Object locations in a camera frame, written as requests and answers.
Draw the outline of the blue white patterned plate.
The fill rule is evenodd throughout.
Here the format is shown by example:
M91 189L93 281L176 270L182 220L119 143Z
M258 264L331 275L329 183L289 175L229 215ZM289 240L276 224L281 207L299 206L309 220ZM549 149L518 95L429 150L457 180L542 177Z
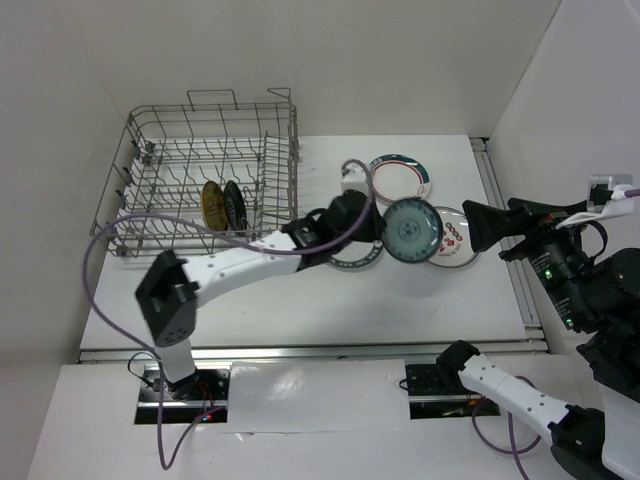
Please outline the blue white patterned plate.
M427 262L438 251L444 228L437 210L420 198L392 203L383 214L386 226L381 234L384 249L407 264Z

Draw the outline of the black round plate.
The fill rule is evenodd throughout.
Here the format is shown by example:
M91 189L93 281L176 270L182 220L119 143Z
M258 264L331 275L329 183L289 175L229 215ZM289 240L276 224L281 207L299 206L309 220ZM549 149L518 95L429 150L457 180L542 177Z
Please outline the black round plate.
M233 180L226 182L224 190L225 212L228 230L237 236L244 236L248 227L246 205L237 183Z

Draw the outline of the yellow patterned plate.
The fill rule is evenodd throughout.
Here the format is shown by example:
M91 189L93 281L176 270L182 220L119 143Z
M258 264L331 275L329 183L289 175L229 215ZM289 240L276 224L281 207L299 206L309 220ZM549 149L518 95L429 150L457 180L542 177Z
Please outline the yellow patterned plate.
M204 224L208 229L217 232L228 230L224 194L215 181L209 180L202 187L200 207Z

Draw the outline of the white plate teal lettered rim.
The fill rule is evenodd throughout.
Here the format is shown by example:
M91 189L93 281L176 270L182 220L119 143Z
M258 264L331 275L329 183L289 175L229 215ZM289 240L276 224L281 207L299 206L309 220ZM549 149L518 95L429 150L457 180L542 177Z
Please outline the white plate teal lettered rim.
M329 265L335 269L357 272L373 267L384 252L380 241L352 242L345 249L333 255Z

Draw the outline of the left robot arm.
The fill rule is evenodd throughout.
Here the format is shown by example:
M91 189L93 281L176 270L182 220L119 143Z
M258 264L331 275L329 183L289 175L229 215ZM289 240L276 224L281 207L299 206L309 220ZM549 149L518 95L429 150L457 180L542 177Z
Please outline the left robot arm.
M135 298L163 368L163 389L184 399L203 382L190 343L200 307L258 281L325 264L353 242L379 241L385 227L375 202L349 190L255 242L191 259L172 250L159 254Z

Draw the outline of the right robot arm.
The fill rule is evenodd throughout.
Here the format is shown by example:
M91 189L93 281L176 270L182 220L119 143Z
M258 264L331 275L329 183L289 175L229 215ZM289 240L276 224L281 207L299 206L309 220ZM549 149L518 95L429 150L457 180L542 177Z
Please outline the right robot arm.
M512 198L505 210L467 200L471 246L485 252L505 238L506 262L526 261L566 329L587 341L575 353L537 361L541 388L504 371L459 340L437 358L436 379L448 392L463 387L530 427L555 462L575 479L639 476L639 250L608 258L588 255L582 231L605 230L586 203L553 206Z

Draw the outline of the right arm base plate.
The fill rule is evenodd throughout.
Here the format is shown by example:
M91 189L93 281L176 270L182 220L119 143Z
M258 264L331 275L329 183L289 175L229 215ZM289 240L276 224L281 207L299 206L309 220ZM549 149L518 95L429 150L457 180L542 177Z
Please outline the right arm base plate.
M465 389L435 363L407 364L398 386L408 395L412 420L500 415L494 402Z

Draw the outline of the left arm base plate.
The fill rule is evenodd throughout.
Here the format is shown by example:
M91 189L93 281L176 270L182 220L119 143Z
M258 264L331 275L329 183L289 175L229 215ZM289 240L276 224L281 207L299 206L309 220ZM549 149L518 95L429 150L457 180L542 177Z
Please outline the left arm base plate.
M156 425L161 394L157 363L150 353L136 352L127 362L127 371L139 381L134 423ZM202 424L223 424L228 420L231 380L229 366L204 365L195 376L179 386L166 381L163 396L163 424L189 424L198 415Z

